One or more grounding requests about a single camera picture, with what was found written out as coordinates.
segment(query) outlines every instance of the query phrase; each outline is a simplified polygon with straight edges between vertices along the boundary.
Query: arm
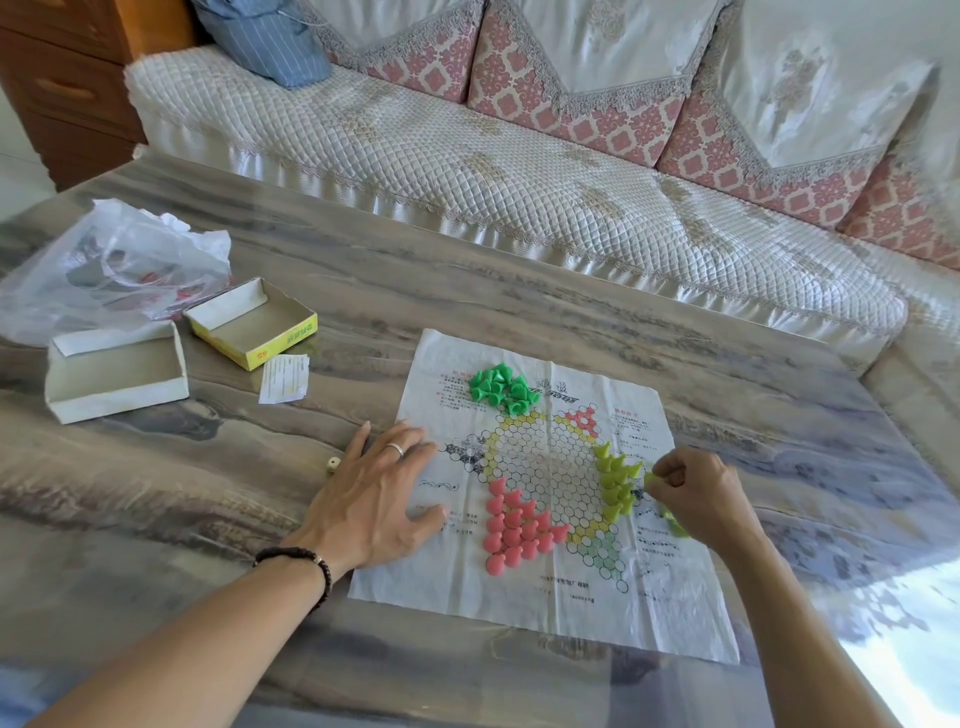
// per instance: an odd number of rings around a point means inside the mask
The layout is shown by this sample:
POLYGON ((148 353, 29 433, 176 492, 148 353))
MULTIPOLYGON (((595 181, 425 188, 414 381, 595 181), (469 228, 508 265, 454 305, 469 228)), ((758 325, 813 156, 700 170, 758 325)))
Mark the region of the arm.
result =
POLYGON ((777 728, 898 728, 763 533, 736 469, 714 454, 679 448, 654 474, 647 493, 731 572, 777 728))
MULTIPOLYGON (((446 519, 441 506, 416 522, 405 514, 417 475, 437 452, 420 443, 424 430, 395 425, 361 456, 369 434, 366 423, 303 526, 283 541, 325 559, 334 581, 412 553, 446 519), (388 443, 407 455, 399 460, 388 443)), ((310 561, 265 561, 113 660, 29 726, 229 726, 324 586, 323 572, 310 561)))

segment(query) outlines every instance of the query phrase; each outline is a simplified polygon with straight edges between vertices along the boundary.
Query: sofa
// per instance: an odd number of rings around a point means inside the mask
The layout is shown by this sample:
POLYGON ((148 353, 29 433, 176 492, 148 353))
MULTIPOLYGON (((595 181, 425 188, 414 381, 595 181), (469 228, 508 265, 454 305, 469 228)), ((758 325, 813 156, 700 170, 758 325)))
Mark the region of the sofa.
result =
POLYGON ((562 5, 300 0, 321 83, 127 84, 163 153, 825 342, 960 493, 960 8, 562 5))

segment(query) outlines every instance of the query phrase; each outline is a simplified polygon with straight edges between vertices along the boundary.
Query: floor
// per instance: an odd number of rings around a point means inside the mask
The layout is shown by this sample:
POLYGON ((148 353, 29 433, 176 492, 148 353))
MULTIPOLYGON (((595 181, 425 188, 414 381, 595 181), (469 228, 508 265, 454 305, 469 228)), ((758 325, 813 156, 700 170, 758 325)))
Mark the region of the floor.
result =
POLYGON ((0 89, 0 220, 55 194, 46 168, 0 89))

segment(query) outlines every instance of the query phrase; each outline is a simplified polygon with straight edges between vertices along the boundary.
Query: cardboard box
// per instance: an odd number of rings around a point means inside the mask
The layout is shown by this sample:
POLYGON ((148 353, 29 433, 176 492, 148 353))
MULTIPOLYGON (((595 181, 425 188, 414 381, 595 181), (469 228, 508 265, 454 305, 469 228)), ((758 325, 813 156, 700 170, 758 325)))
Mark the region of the cardboard box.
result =
POLYGON ((248 280, 184 314, 194 332, 248 372, 317 330, 317 314, 264 279, 248 280))
POLYGON ((65 333, 50 342, 48 356, 44 398, 64 425, 190 396, 172 321, 65 333))

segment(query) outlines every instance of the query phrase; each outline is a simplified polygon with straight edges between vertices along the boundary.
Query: wooden drawer handle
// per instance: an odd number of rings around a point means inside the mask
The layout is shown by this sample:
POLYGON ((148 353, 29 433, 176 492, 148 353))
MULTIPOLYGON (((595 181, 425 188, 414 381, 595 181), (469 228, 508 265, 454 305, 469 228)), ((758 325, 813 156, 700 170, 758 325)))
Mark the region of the wooden drawer handle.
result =
POLYGON ((61 84, 60 82, 53 81, 52 79, 36 79, 36 85, 38 85, 44 91, 56 93, 58 96, 62 96, 65 99, 72 99, 73 101, 93 101, 95 98, 97 98, 97 94, 95 94, 89 88, 80 88, 79 86, 61 84))

